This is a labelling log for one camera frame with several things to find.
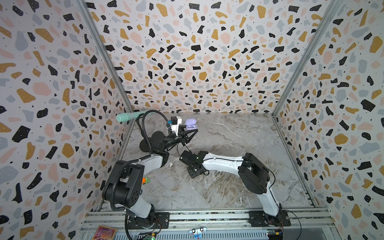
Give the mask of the purple charging case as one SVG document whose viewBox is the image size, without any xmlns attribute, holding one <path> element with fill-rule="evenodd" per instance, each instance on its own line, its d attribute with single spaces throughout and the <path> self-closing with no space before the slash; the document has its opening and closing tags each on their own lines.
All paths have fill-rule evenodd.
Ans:
<svg viewBox="0 0 384 240">
<path fill-rule="evenodd" d="M 197 120 L 196 119 L 188 119 L 185 122 L 186 129 L 189 130 L 196 130 L 197 127 Z"/>
</svg>

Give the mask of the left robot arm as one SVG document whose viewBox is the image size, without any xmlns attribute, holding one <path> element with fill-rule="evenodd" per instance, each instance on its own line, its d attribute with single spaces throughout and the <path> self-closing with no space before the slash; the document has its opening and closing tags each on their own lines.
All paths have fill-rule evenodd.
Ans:
<svg viewBox="0 0 384 240">
<path fill-rule="evenodd" d="M 179 143 L 188 144 L 197 132 L 197 129 L 179 130 L 177 136 L 173 133 L 166 137 L 157 131 L 151 137 L 145 138 L 140 147 L 147 155 L 115 163 L 103 188 L 103 200 L 110 202 L 113 211 L 125 211 L 137 218 L 148 218 L 154 210 L 153 206 L 141 197 L 144 175 L 164 167 L 169 158 L 168 150 Z"/>
</svg>

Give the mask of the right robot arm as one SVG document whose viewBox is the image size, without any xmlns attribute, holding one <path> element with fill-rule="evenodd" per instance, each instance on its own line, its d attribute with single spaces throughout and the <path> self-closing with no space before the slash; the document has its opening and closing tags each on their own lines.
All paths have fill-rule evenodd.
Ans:
<svg viewBox="0 0 384 240">
<path fill-rule="evenodd" d="M 187 166 L 191 178 L 211 171 L 230 173 L 240 177 L 246 189 L 259 198 L 264 213 L 268 217 L 277 217 L 281 212 L 280 203 L 272 190 L 274 183 L 270 180 L 270 170 L 253 154 L 243 157 L 219 156 L 206 151 L 193 154 L 184 151 L 180 161 Z"/>
</svg>

